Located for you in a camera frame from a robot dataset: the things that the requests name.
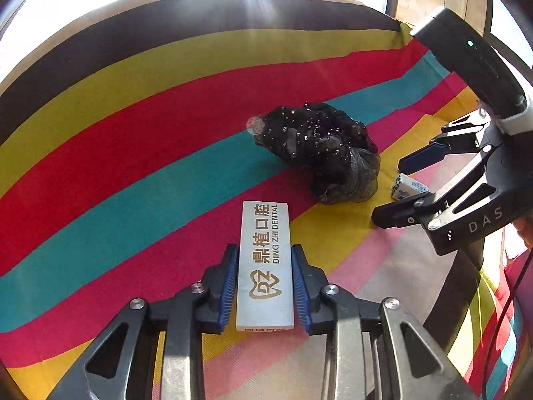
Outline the white gold dental box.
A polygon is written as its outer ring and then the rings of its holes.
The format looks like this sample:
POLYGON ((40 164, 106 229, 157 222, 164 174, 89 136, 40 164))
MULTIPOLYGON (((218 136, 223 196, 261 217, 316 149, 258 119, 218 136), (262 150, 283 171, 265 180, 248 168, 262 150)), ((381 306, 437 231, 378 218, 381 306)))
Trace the white gold dental box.
POLYGON ((236 329, 272 332, 293 327, 288 205, 245 200, 240 229, 236 329))

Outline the rainbow striped cloth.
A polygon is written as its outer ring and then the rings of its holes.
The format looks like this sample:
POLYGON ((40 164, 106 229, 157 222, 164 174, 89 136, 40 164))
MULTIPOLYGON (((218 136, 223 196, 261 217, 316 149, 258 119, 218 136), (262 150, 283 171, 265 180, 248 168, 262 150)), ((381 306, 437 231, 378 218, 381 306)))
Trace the rainbow striped cloth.
POLYGON ((499 398, 531 351, 502 234, 438 256, 421 228, 374 228, 397 161, 475 109, 472 91, 364 5, 124 0, 32 52, 1 95, 1 360, 44 399, 129 299, 199 280, 240 239, 246 200, 287 204, 293 243, 369 300, 393 295, 477 394, 499 398), (368 126, 376 196, 326 206, 245 123, 328 102, 368 126))

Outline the black sequin scrunchie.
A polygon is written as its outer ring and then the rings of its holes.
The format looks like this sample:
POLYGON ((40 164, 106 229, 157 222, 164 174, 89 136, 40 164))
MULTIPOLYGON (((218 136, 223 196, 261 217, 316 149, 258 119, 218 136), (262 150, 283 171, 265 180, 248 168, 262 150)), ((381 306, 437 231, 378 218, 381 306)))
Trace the black sequin scrunchie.
POLYGON ((256 145, 312 172, 312 193, 323 204, 364 202, 378 191, 378 146, 361 121, 340 109, 309 102, 280 106, 250 117, 247 130, 256 145))

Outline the tiny blue white box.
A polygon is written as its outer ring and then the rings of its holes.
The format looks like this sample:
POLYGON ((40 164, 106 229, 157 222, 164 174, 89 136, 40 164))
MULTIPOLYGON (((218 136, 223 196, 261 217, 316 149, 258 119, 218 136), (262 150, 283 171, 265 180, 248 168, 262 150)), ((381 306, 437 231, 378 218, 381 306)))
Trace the tiny blue white box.
POLYGON ((423 183, 400 173, 392 186, 391 197, 393 200, 403 200, 428 191, 429 188, 423 183))

